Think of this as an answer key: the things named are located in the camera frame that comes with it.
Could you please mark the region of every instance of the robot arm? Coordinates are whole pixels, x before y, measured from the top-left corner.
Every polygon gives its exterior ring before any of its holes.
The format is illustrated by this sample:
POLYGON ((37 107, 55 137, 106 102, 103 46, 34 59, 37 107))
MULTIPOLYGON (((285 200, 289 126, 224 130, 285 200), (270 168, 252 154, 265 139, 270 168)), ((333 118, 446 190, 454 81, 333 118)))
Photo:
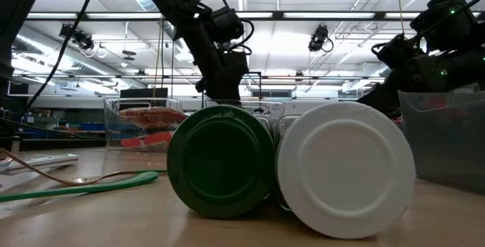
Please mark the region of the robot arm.
POLYGON ((478 23, 470 10, 480 0, 431 0, 411 27, 417 35, 399 34, 388 43, 374 45, 372 52, 391 72, 358 101, 385 114, 399 108, 397 91, 449 92, 485 80, 485 23, 478 23), (419 47, 426 39, 427 53, 419 47), (438 56, 429 52, 439 50, 438 56))
MULTIPOLYGON (((221 45, 244 33, 243 23, 233 9, 224 7, 212 11, 201 0, 152 0, 176 28, 176 38, 185 40, 194 65, 199 66, 203 79, 197 85, 212 99, 239 100, 238 85, 249 71, 246 53, 233 52, 221 45)), ((27 18, 35 0, 0 0, 0 78, 10 79, 11 43, 27 18)))

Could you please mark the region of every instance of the tabletop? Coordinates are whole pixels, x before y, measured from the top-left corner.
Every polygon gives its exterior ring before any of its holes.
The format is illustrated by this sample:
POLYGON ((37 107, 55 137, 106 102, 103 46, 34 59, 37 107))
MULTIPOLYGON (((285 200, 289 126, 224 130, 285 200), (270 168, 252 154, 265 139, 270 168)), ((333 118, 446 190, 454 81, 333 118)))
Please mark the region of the tabletop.
MULTIPOLYGON (((26 152, 25 158, 71 153, 77 166, 50 174, 86 177, 117 170, 165 168, 165 154, 71 149, 26 152)), ((0 195, 47 189, 56 183, 33 173, 0 176, 0 195)), ((331 239, 270 203, 240 220, 209 220, 189 210, 167 177, 154 183, 89 195, 0 204, 0 245, 93 246, 483 246, 485 197, 417 180, 403 216, 376 236, 331 239)))

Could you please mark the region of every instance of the white cable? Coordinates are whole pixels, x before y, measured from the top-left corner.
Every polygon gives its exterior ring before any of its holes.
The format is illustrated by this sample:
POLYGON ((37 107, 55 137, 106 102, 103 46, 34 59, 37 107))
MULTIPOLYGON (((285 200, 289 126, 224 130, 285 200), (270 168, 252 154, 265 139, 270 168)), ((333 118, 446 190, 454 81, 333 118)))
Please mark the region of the white cable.
POLYGON ((108 55, 108 50, 104 47, 99 47, 98 50, 96 50, 96 54, 98 55, 98 58, 106 58, 106 56, 108 55), (105 50, 105 53, 104 54, 99 54, 99 49, 103 49, 105 50))
POLYGON ((88 54, 86 54, 86 53, 84 52, 84 50, 82 50, 81 48, 80 48, 80 52, 81 52, 81 54, 85 55, 87 58, 92 58, 92 57, 94 57, 94 55, 96 55, 97 50, 96 50, 96 51, 94 51, 94 52, 92 53, 92 55, 88 55, 88 54))

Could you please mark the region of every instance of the green lid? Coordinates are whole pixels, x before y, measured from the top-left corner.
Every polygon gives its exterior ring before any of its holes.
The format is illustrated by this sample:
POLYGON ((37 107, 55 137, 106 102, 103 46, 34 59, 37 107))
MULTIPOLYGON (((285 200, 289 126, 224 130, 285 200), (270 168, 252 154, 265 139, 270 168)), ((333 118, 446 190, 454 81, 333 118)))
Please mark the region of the green lid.
POLYGON ((205 217, 237 217, 255 208, 276 180, 274 145, 258 118, 219 105, 179 125, 167 172, 179 198, 205 217))

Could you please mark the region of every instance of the can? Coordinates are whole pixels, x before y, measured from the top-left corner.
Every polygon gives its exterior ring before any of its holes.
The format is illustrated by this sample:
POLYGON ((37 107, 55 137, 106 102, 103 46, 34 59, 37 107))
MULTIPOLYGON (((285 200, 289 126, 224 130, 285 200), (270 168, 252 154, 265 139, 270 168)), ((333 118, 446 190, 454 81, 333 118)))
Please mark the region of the can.
POLYGON ((276 166, 291 211, 313 230, 341 239, 386 229, 405 211, 415 183, 401 130, 355 102, 325 104, 294 120, 276 166))
POLYGON ((274 187, 275 148, 259 118, 218 105, 179 125, 167 154, 175 193, 204 217, 234 218, 256 208, 274 187))

